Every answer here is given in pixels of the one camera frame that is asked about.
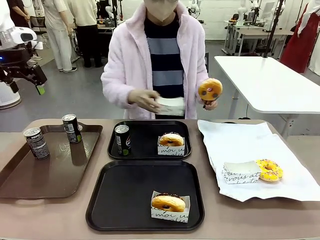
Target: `glazed donut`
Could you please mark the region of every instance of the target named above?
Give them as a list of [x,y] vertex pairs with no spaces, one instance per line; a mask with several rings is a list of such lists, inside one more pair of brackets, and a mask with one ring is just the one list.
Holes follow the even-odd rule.
[[180,136],[178,133],[171,132],[160,137],[159,144],[169,147],[178,147],[183,146],[185,143],[182,136]]
[[186,203],[178,195],[162,193],[155,196],[151,201],[152,207],[168,212],[183,212]]
[[259,159],[256,161],[261,169],[260,178],[267,182],[276,182],[280,180],[284,174],[284,171],[274,161],[268,159]]
[[222,83],[217,79],[208,78],[199,86],[198,93],[202,100],[213,101],[221,95]]

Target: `soda can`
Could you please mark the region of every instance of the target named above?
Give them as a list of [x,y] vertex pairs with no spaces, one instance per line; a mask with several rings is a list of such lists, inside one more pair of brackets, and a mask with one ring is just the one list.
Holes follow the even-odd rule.
[[36,159],[44,159],[49,156],[49,149],[40,128],[29,128],[24,131],[23,135]]
[[82,136],[78,127],[77,116],[75,114],[67,114],[62,117],[62,122],[69,143],[80,143]]
[[127,125],[119,125],[114,129],[118,152],[121,156],[131,153],[130,132]]

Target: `red dress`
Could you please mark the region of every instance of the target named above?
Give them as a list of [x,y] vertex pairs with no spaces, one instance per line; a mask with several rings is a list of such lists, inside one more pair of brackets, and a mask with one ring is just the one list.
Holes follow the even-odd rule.
[[280,63],[299,74],[304,73],[307,67],[311,52],[315,45],[320,21],[320,17],[317,14],[312,13],[305,28],[298,37],[297,32],[301,25],[302,18],[303,14],[280,59]]

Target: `sleeve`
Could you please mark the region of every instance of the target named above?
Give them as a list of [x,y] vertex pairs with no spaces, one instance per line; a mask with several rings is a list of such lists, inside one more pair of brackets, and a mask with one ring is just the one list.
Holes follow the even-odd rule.
[[128,94],[135,88],[126,84],[120,28],[117,27],[111,37],[108,62],[101,75],[101,81],[103,95],[106,99],[120,108],[129,109],[136,107],[135,104],[128,103]]
[[67,3],[68,3],[68,7],[69,7],[69,10],[70,10],[72,16],[75,18],[76,16],[75,16],[75,14],[74,14],[74,9],[72,8],[72,2],[71,2],[71,0],[67,0]]
[[93,10],[95,16],[97,17],[98,7],[96,4],[96,0],[91,0],[91,1],[92,1],[92,10]]
[[9,8],[17,7],[17,1],[16,0],[6,0],[8,3]]
[[53,0],[53,3],[59,13],[67,10],[67,6],[64,0]]
[[303,29],[308,24],[311,14],[317,11],[318,9],[319,9],[319,4],[316,5],[315,2],[311,2],[311,1],[308,3],[308,6],[306,7],[305,12],[302,16],[301,24],[297,32],[298,35],[301,34]]
[[198,94],[198,88],[202,84],[202,82],[209,78],[207,68],[206,68],[206,45],[205,45],[205,30],[200,25],[201,31],[198,38],[198,60],[197,60],[197,69],[196,69],[196,85],[195,85],[195,95],[200,101],[200,96]]

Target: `black tray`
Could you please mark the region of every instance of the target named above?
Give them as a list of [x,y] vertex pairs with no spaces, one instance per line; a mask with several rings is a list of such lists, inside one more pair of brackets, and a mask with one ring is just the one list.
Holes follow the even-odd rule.
[[[121,156],[118,153],[115,131],[111,135],[108,146],[108,154],[110,157],[119,160],[141,160],[141,159],[182,159],[191,154],[192,148],[189,138],[187,125],[176,120],[145,120],[145,121],[122,121],[119,125],[129,126],[131,140],[131,154]],[[166,133],[177,133],[184,137],[184,156],[158,155],[158,136]]]
[[[153,191],[190,196],[188,223],[151,218]],[[100,171],[85,218],[97,231],[188,231],[205,209],[196,168],[184,161],[112,161]]]

